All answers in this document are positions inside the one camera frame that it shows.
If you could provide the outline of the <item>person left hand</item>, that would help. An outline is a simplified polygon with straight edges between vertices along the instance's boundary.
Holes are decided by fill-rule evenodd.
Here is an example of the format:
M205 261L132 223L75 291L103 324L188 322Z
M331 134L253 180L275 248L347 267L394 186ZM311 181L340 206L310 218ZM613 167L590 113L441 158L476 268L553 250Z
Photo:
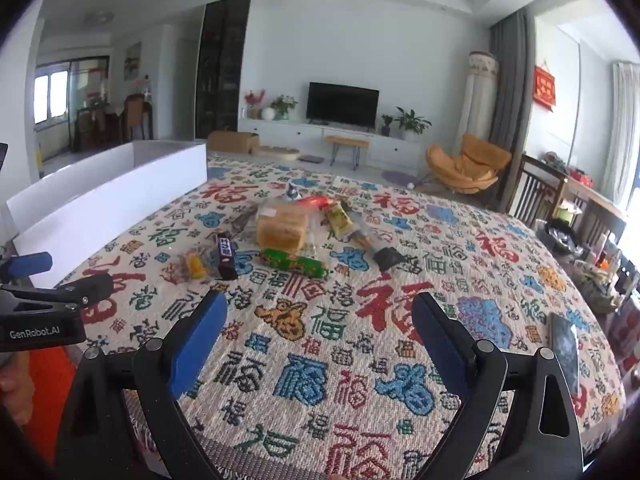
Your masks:
M35 386L29 375L29 353L14 353L1 369L1 401L14 422L26 425L32 417Z

